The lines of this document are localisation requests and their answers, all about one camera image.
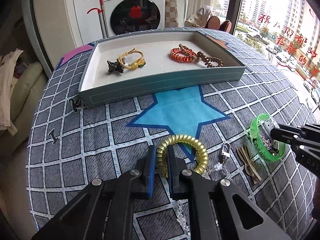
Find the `green translucent bangle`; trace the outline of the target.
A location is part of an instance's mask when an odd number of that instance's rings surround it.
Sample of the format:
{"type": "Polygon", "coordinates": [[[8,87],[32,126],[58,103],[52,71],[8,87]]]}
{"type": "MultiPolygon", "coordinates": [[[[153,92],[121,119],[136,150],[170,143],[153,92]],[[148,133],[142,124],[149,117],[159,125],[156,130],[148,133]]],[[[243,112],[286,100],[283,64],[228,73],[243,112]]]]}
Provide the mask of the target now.
{"type": "Polygon", "coordinates": [[[261,139],[261,135],[265,135],[265,133],[261,130],[259,121],[268,120],[269,118],[275,121],[275,119],[272,116],[266,113],[261,113],[258,116],[256,116],[251,122],[251,125],[249,128],[249,137],[255,149],[257,150],[257,153],[259,154],[260,158],[267,163],[274,163],[276,161],[279,161],[285,155],[286,145],[283,142],[277,141],[279,142],[279,147],[278,147],[279,153],[277,156],[272,155],[268,151],[268,149],[264,146],[264,143],[261,139]]]}

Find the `silver rhinestone hair clip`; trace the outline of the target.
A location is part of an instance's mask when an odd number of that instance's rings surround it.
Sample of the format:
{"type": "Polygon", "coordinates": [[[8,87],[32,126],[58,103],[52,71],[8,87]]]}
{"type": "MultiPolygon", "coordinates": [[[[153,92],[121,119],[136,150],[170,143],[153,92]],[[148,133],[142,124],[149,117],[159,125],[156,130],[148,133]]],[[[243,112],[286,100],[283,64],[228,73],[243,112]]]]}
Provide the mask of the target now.
{"type": "Polygon", "coordinates": [[[271,137],[271,130],[273,128],[278,128],[277,122],[269,118],[268,120],[260,120],[259,125],[261,130],[265,133],[265,135],[261,135],[264,146],[272,155],[277,156],[279,153],[279,142],[271,137]]]}

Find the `teal jewelry tray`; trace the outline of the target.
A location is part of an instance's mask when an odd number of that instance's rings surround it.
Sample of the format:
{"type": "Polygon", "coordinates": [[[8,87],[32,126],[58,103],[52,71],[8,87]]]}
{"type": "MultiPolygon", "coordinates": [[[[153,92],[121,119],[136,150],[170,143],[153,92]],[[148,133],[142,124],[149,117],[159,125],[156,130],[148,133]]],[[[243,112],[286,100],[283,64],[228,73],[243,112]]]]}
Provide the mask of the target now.
{"type": "Polygon", "coordinates": [[[89,56],[79,85],[79,97],[88,108],[141,95],[209,83],[238,81],[245,66],[231,50],[220,46],[199,30],[151,30],[120,35],[97,42],[89,56]],[[194,52],[218,57],[223,67],[208,68],[204,62],[181,63],[170,51],[179,44],[194,52]],[[108,62],[131,49],[141,51],[145,66],[108,74],[108,62]]]}

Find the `blue checkered star tablecloth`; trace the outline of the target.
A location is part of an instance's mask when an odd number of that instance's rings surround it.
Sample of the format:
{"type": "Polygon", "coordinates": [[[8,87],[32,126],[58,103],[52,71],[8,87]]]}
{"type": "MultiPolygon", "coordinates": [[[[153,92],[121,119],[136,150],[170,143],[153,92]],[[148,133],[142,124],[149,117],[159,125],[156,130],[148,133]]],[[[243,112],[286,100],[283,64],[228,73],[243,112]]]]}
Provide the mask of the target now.
{"type": "Polygon", "coordinates": [[[313,123],[315,117],[300,102],[285,71],[232,35],[209,35],[225,41],[245,65],[239,81],[74,109],[93,46],[75,49],[59,60],[35,111],[27,147],[26,190],[37,229],[93,179],[119,177],[146,156],[150,145],[184,133],[207,148],[211,180],[231,179],[292,239],[304,235],[314,223],[315,175],[295,162],[291,150],[275,163],[263,161],[248,133],[261,113],[292,126],[313,123]],[[231,156],[222,170],[212,171],[224,142],[230,144],[231,156]]]}

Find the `brown chair far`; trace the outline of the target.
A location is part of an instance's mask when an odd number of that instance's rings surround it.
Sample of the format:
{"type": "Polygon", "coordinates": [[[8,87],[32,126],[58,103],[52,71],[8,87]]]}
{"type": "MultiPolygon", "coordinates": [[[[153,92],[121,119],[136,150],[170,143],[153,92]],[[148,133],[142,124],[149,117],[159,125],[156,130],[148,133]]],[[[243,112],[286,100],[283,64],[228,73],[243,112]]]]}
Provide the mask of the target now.
{"type": "Polygon", "coordinates": [[[225,20],[223,23],[220,24],[219,30],[229,33],[232,28],[232,23],[230,20],[225,20]]]}

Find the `brown chair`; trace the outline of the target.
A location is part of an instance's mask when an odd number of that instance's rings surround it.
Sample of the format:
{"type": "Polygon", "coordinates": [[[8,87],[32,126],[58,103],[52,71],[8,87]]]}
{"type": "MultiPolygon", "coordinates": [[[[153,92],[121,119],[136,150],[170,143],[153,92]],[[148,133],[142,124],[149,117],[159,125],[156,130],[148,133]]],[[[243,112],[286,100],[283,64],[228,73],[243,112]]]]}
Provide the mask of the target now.
{"type": "Polygon", "coordinates": [[[220,28],[220,19],[217,16],[212,16],[205,26],[207,29],[219,30],[220,28]]]}
{"type": "Polygon", "coordinates": [[[232,23],[230,20],[225,20],[223,23],[220,24],[219,30],[229,33],[232,28],[232,23]]]}

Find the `brown chair near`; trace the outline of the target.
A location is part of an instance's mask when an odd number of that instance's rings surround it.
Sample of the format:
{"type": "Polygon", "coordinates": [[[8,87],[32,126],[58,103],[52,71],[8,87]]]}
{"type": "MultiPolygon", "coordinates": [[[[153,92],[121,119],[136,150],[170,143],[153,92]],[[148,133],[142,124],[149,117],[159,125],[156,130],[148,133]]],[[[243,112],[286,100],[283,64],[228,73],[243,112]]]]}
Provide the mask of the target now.
{"type": "Polygon", "coordinates": [[[220,19],[217,16],[212,16],[205,26],[207,29],[219,30],[220,28],[220,19]]]}

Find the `checkered hanging towel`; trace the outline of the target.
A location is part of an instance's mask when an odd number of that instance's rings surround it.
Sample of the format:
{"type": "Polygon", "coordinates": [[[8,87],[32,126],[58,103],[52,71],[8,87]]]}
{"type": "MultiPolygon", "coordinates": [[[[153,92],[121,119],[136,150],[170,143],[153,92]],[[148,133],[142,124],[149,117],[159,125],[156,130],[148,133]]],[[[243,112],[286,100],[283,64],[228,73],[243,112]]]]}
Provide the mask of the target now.
{"type": "Polygon", "coordinates": [[[177,0],[165,0],[165,28],[178,27],[177,0]]]}

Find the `white cloth on chair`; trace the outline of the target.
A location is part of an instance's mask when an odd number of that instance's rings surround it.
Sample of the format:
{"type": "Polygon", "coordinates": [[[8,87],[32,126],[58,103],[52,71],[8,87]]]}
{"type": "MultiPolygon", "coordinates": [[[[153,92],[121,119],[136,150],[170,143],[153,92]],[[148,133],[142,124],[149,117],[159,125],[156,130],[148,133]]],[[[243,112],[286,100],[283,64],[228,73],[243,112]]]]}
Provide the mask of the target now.
{"type": "Polygon", "coordinates": [[[184,22],[184,26],[203,28],[212,16],[214,16],[213,7],[205,5],[195,12],[195,14],[189,15],[184,22]]]}

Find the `cream sofa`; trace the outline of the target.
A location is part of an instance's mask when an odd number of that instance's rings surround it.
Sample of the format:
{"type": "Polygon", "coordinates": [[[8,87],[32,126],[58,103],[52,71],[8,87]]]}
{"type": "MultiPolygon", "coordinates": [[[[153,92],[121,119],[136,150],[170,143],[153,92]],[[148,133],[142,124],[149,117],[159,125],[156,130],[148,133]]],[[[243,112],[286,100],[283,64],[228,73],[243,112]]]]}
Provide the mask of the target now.
{"type": "Polygon", "coordinates": [[[29,65],[17,80],[10,99],[10,117],[17,132],[1,131],[1,156],[12,154],[29,137],[46,84],[47,76],[39,62],[29,65]]]}

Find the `white washing machine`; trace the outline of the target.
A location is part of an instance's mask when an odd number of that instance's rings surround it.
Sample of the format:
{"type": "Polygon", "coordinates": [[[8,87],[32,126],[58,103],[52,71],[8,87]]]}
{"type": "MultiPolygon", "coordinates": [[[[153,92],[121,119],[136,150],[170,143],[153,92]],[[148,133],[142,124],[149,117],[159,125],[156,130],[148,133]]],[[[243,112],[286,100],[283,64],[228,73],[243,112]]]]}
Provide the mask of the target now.
{"type": "Polygon", "coordinates": [[[165,0],[102,0],[107,37],[163,29],[165,0]]]}

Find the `beige jacket on sofa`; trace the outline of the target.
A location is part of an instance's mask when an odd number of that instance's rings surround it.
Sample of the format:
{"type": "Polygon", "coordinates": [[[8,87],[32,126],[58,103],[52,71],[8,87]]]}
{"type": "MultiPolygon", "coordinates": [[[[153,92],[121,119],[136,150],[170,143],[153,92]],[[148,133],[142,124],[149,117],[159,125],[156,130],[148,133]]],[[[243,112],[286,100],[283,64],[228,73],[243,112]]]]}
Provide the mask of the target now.
{"type": "Polygon", "coordinates": [[[11,135],[17,133],[10,118],[10,99],[17,81],[14,81],[14,70],[22,50],[16,48],[4,57],[1,56],[1,131],[7,130],[11,135]]]}

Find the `red handled mop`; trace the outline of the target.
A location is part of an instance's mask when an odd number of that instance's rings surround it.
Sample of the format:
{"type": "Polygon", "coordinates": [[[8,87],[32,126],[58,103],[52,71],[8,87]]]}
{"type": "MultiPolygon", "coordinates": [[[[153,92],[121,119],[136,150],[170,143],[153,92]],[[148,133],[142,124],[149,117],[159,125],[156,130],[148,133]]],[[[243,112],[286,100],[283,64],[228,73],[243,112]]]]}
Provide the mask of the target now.
{"type": "Polygon", "coordinates": [[[91,8],[87,11],[87,14],[89,14],[92,11],[96,11],[99,16],[99,22],[100,22],[100,27],[101,27],[101,33],[103,38],[107,38],[107,30],[106,30],[106,24],[105,24],[105,19],[104,19],[104,7],[103,7],[103,0],[99,0],[99,8],[91,8]]]}

